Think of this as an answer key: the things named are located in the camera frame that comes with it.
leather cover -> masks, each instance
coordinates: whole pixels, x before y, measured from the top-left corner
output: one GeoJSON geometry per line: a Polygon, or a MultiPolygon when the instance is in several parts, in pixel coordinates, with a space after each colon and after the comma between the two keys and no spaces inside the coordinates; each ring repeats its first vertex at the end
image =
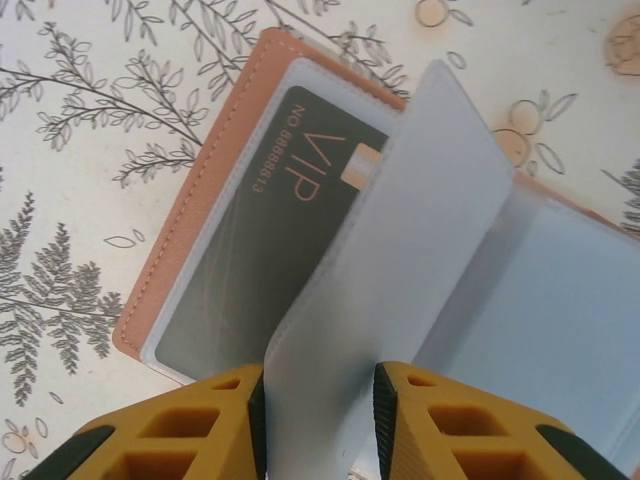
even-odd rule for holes
{"type": "Polygon", "coordinates": [[[209,133],[113,332],[122,352],[140,350],[247,139],[293,60],[305,57],[395,109],[404,101],[301,40],[265,30],[209,133]]]}

yellow plastic object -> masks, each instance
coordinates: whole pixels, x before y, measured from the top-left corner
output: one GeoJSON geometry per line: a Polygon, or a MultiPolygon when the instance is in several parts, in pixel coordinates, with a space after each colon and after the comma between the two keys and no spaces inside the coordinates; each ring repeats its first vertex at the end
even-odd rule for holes
{"type": "Polygon", "coordinates": [[[377,394],[384,396],[386,382],[392,387],[386,403],[395,407],[395,422],[385,400],[376,408],[377,428],[393,430],[376,432],[381,468],[388,469],[383,479],[584,478],[536,430],[550,425],[570,432],[558,420],[411,365],[382,367],[377,394]]]}
{"type": "Polygon", "coordinates": [[[249,414],[252,396],[264,412],[261,376],[262,366],[250,365],[93,420],[76,435],[115,431],[70,480],[261,480],[249,414]]]}

tablecloth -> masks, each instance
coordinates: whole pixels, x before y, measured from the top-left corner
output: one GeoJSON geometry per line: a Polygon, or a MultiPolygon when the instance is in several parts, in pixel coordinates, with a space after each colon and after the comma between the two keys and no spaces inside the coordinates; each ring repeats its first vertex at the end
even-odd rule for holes
{"type": "Polygon", "coordinates": [[[110,331],[269,27],[407,98],[445,59],[517,168],[640,235],[632,0],[0,0],[0,479],[177,386],[110,331]]]}

black rubber edge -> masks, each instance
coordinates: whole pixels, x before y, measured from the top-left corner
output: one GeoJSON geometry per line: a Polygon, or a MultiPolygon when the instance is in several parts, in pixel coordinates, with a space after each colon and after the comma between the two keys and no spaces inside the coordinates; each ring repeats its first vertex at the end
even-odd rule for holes
{"type": "Polygon", "coordinates": [[[71,437],[31,470],[25,480],[66,480],[114,431],[114,427],[103,425],[71,437]]]}
{"type": "Polygon", "coordinates": [[[536,430],[585,480],[627,480],[616,467],[573,433],[551,425],[538,425],[536,430]]]}
{"type": "Polygon", "coordinates": [[[260,379],[251,393],[248,408],[253,461],[256,465],[258,479],[264,480],[267,475],[267,414],[263,375],[260,375],[260,379]]]}
{"type": "Polygon", "coordinates": [[[389,480],[391,476],[397,411],[398,392],[393,388],[384,364],[378,363],[373,375],[373,418],[376,423],[376,443],[382,480],[389,480]]]}

floral tablecloth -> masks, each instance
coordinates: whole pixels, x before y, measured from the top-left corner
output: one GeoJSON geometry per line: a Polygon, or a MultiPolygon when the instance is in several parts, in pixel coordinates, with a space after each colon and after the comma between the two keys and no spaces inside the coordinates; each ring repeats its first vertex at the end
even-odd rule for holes
{"type": "Polygon", "coordinates": [[[273,26],[406,97],[445,59],[518,168],[640,235],[633,0],[0,0],[0,479],[176,386],[110,331],[273,26]]]}

